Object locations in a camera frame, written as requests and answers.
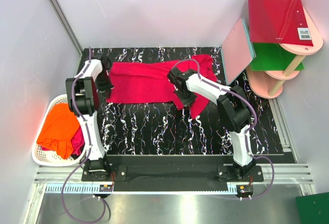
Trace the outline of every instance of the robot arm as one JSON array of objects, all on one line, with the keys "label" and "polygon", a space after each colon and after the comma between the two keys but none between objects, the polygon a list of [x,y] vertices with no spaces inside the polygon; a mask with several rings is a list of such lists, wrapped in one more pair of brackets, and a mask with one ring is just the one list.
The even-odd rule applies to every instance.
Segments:
[{"label": "robot arm", "polygon": [[[181,72],[178,68],[173,68],[168,74],[170,82],[177,89],[175,93],[184,106],[193,104],[196,98],[194,93],[204,96],[217,105],[221,123],[229,130],[232,139],[234,174],[242,179],[255,166],[253,158],[248,154],[245,142],[245,131],[250,128],[251,114],[245,103],[223,89],[230,90],[246,99],[245,93],[239,86],[231,88],[205,79],[201,75],[200,77],[201,79],[192,69]],[[247,138],[250,148],[249,132]]]},{"label": "robot arm", "polygon": [[[91,150],[91,153],[86,161],[85,170],[90,175],[107,175],[110,173],[97,125],[97,110],[99,108],[98,94],[102,94],[105,98],[108,98],[113,88],[106,73],[110,68],[111,62],[104,55],[99,60],[93,59],[90,62],[86,61],[82,70],[74,78],[66,79],[65,82],[69,109],[77,116],[84,138],[88,138],[86,125],[88,126],[92,145],[87,148]],[[71,90],[77,76],[80,77],[75,84],[75,96],[73,97]],[[74,108],[73,98],[83,117]]]}]

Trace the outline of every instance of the green board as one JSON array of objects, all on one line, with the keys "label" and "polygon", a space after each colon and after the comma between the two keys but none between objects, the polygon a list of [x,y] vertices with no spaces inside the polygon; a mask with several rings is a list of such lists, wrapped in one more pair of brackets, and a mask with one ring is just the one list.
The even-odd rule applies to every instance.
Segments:
[{"label": "green board", "polygon": [[[295,58],[295,54],[284,50],[279,44],[253,43],[256,58],[250,63],[253,71],[284,71]],[[296,68],[303,70],[302,63]]]},{"label": "green board", "polygon": [[296,197],[301,224],[329,223],[329,193]]}]

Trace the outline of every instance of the plastic basket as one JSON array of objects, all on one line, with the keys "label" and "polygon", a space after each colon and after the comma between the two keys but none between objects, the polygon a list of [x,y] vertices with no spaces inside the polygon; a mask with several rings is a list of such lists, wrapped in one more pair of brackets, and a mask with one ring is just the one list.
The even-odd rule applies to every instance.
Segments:
[{"label": "plastic basket", "polygon": [[36,143],[36,140],[39,137],[39,134],[41,132],[41,129],[43,127],[43,124],[45,123],[46,117],[49,114],[49,112],[52,110],[52,108],[59,103],[67,103],[67,95],[60,95],[56,98],[54,98],[50,105],[47,108],[47,112],[45,116],[43,117],[42,124],[39,128],[38,135],[35,139],[35,142],[33,144],[33,149],[32,149],[32,158],[33,160],[43,166],[71,166],[73,164],[78,163],[81,158],[84,156],[86,152],[86,146],[83,149],[83,152],[77,158],[74,160],[71,156],[67,158],[66,160],[62,159],[55,151],[43,151],[41,146]]}]

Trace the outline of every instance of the black tabletop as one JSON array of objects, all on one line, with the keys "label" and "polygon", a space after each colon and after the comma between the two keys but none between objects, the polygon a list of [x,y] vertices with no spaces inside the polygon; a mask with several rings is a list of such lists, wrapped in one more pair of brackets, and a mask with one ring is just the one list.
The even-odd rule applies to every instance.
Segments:
[{"label": "black tabletop", "polygon": [[[213,72],[225,85],[219,47],[194,48],[95,48],[94,56],[104,52],[113,62],[156,63],[188,59],[196,54],[213,57]],[[83,62],[88,59],[84,50]],[[250,133],[254,154],[283,154],[277,127],[267,99],[250,89],[243,72],[231,85],[241,86],[258,115]],[[217,107],[209,102],[194,120],[188,108],[178,110],[173,103],[113,104],[102,102],[99,128],[109,155],[222,155],[232,154],[228,131],[221,125]]]}]

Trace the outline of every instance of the white wall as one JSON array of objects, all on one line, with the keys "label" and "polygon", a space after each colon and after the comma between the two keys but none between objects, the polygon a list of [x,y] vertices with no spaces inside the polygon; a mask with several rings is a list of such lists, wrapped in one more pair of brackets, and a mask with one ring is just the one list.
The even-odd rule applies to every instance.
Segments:
[{"label": "white wall", "polygon": [[297,155],[309,165],[317,192],[329,192],[329,0],[302,0],[324,39],[303,61],[305,70],[286,81],[279,100]]},{"label": "white wall", "polygon": [[79,56],[48,0],[0,0],[1,223],[20,223],[38,168],[31,147]]},{"label": "white wall", "polygon": [[83,47],[221,45],[247,0],[58,0]]}]

